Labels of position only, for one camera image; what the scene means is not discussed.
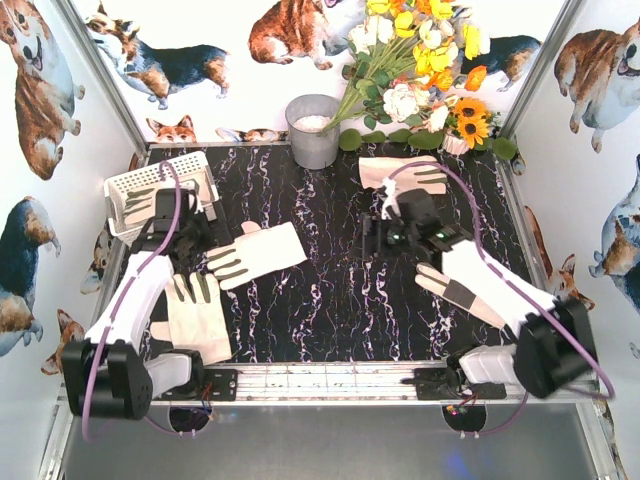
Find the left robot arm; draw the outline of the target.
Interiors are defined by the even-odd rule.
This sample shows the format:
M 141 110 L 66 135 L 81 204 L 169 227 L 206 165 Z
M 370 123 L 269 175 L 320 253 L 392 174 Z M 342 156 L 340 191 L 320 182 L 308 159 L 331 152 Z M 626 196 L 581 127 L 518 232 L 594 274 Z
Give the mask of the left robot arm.
M 212 275 L 174 272 L 178 242 L 189 235 L 206 244 L 210 230 L 197 193 L 188 187 L 156 193 L 155 214 L 132 245 L 116 293 L 84 338 L 61 354 L 71 412 L 88 419 L 146 416 L 153 399 L 177 390 L 197 392 L 206 366 L 217 362 L 213 344 L 223 338 L 220 289 Z M 163 328 L 173 347 L 146 361 L 140 355 L 144 331 L 161 296 L 167 298 Z

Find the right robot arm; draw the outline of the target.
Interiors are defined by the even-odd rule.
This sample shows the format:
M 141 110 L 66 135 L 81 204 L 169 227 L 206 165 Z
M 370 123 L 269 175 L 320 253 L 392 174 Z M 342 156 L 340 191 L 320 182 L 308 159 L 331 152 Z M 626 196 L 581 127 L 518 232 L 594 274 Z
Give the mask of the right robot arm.
M 363 259 L 416 260 L 422 289 L 499 330 L 501 346 L 478 345 L 449 356 L 465 384 L 521 386 L 545 399 L 595 370 L 588 310 L 574 297 L 560 299 L 493 259 L 457 224 L 444 224 L 423 189 L 379 189 L 377 215 L 363 214 L 352 249 Z

